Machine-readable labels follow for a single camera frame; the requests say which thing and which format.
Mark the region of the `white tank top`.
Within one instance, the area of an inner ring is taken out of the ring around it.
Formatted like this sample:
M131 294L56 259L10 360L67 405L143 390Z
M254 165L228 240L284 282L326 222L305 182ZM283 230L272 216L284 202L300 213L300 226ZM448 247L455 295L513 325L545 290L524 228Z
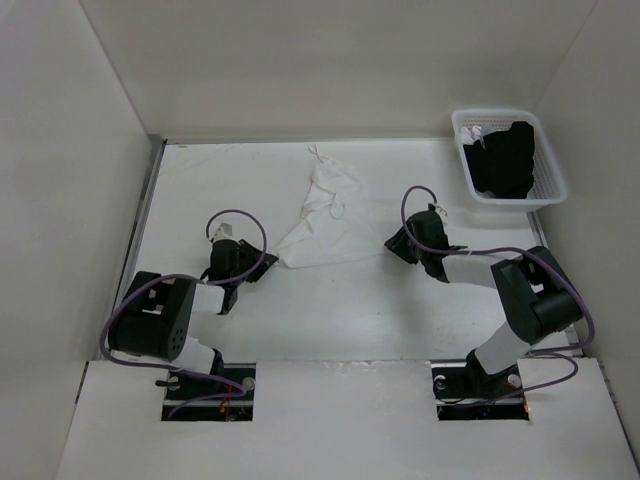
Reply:
M317 159L299 222L273 249L289 269L345 264L383 253L365 184L351 164L308 146Z

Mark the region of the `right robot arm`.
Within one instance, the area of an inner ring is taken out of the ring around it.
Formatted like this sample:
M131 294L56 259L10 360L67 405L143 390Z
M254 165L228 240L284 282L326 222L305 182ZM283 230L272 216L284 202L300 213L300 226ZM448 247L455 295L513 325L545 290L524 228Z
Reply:
M402 261L420 264L446 284L495 290L505 320L466 356L458 371L440 373L434 392L442 399L487 399L534 347L585 317L584 304L550 250L496 248L468 251L449 243L433 206L411 215L384 246Z

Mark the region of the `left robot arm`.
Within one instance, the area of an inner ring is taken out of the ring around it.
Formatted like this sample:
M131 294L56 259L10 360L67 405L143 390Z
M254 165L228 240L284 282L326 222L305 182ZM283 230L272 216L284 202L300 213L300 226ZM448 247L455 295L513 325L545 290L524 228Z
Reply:
M244 239L223 238L212 242L209 267L199 279L138 272L101 333L103 356L120 365L133 364L120 359L122 354L149 368L190 372L190 386L200 397L216 397L224 387L222 355L189 333L196 289L213 281L213 313L226 315L238 299L239 286L259 281L277 261Z

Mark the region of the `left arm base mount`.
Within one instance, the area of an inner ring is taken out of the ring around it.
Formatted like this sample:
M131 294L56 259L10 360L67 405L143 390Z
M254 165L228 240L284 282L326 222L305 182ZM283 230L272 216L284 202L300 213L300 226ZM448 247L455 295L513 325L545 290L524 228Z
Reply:
M230 364L218 373L225 382L183 373L155 381L163 392L161 420L165 422L249 422L253 420L255 364Z

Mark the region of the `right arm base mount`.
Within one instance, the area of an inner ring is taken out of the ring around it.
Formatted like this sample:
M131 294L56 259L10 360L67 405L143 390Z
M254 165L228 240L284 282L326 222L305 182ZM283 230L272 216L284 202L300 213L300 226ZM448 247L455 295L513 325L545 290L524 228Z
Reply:
M529 420L522 393L503 399L522 388L516 365L479 385L470 383L462 364L436 364L431 372L436 413L441 421Z

